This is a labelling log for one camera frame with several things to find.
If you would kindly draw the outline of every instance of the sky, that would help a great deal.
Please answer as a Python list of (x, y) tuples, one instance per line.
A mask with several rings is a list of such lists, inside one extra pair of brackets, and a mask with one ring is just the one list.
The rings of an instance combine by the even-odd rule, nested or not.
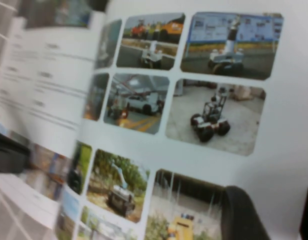
[(64, 212), (70, 219), (75, 221), (79, 213), (79, 201), (71, 196), (66, 190), (63, 194), (62, 206)]
[(145, 24), (152, 24), (153, 21), (157, 22), (168, 22), (173, 19), (178, 19), (182, 16), (182, 12), (180, 13), (160, 13), (160, 14), (152, 14), (152, 15), (139, 15), (132, 16), (127, 19), (125, 28), (129, 29), (135, 27), (139, 24), (140, 19), (144, 19)]

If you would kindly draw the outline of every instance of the black wheel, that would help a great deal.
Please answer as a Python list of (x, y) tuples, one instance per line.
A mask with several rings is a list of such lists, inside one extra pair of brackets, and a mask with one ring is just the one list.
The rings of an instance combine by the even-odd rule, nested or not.
[(198, 137), (202, 143), (206, 143), (213, 137), (213, 135), (214, 131), (212, 128), (205, 128), (199, 133)]
[(165, 29), (159, 32), (159, 40), (162, 42), (167, 42), (169, 39), (169, 33)]
[(159, 61), (157, 61), (157, 62), (155, 63), (154, 68), (155, 68), (155, 69), (161, 69), (161, 66), (162, 66), (162, 61), (159, 60)]
[(214, 66), (215, 66), (215, 63), (214, 63), (211, 59), (209, 59), (208, 62), (207, 62), (207, 66), (208, 66), (210, 69), (213, 69)]
[(220, 136), (224, 136), (229, 132), (230, 129), (231, 129), (231, 126), (226, 121), (226, 122), (220, 123), (220, 127), (218, 128), (217, 133)]
[(213, 67), (212, 74), (214, 75), (222, 75), (224, 69), (224, 65), (222, 63), (218, 63)]
[(197, 118), (197, 117), (199, 117), (199, 116), (201, 116), (201, 114), (196, 113), (196, 114), (194, 114), (194, 115), (190, 118), (190, 125), (191, 125), (191, 126), (196, 125), (196, 122), (195, 122), (194, 119)]
[(111, 114), (112, 114), (112, 109), (109, 109), (109, 110), (107, 111), (107, 116), (110, 117)]
[(152, 114), (152, 108), (151, 108), (151, 106), (148, 105), (148, 104), (145, 104), (145, 105), (143, 106), (142, 112), (143, 112), (143, 114), (145, 114), (145, 115), (151, 115), (151, 114)]

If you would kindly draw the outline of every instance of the dirt ground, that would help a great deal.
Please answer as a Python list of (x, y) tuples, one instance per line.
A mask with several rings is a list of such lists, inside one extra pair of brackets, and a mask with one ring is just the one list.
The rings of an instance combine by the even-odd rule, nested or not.
[[(87, 196), (87, 199), (91, 203), (99, 206), (102, 209), (105, 209), (105, 210), (107, 210), (111, 213), (114, 213), (114, 214), (119, 215), (122, 218), (124, 218), (124, 216), (119, 211), (117, 211), (115, 208), (111, 208), (110, 206), (108, 206), (108, 204), (107, 204), (107, 201), (108, 201), (107, 194), (99, 194), (99, 193), (88, 192), (86, 196)], [(125, 219), (130, 220), (134, 223), (138, 223), (141, 220), (142, 210), (143, 210), (142, 205), (136, 205), (133, 213), (128, 215), (127, 217), (125, 217)]]

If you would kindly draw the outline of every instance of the mobile robot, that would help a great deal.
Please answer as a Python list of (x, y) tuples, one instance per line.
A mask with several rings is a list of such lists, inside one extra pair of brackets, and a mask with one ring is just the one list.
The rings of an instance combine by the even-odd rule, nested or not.
[(212, 74), (223, 75), (229, 72), (239, 75), (243, 72), (243, 50), (240, 48), (235, 51), (234, 49), (240, 24), (241, 16), (237, 15), (231, 23), (224, 49), (214, 49), (209, 55), (207, 66), (211, 69)]
[(211, 102), (205, 103), (203, 113), (194, 114), (190, 118), (190, 125), (202, 143), (208, 142), (214, 133), (224, 136), (231, 129), (228, 120), (222, 116), (222, 111), (229, 93), (233, 91), (232, 88), (227, 90), (225, 87), (220, 87), (218, 93), (211, 98)]
[(158, 41), (154, 40), (150, 43), (149, 48), (146, 47), (141, 53), (140, 64), (142, 67), (150, 69), (161, 69), (162, 50), (156, 50)]

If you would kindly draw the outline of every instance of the white car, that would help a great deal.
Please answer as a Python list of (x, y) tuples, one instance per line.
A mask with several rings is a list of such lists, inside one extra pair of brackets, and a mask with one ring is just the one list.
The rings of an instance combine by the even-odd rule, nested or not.
[(126, 99), (126, 107), (141, 110), (146, 115), (153, 115), (159, 111), (158, 98), (159, 94), (155, 92), (151, 93), (148, 99), (142, 96), (129, 96)]
[(158, 41), (152, 41), (150, 43), (149, 48), (142, 50), (142, 54), (140, 56), (140, 63), (144, 67), (148, 67), (150, 69), (160, 69), (162, 65), (162, 50), (156, 50)]

